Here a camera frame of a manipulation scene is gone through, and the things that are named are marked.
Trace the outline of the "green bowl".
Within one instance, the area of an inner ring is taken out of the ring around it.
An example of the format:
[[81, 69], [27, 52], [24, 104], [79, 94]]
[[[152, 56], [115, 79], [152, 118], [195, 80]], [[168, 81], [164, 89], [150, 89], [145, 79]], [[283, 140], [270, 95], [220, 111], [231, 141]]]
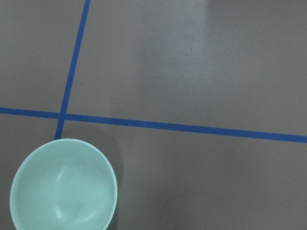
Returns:
[[64, 138], [22, 162], [12, 181], [10, 212], [18, 230], [105, 230], [117, 197], [106, 156], [85, 141]]

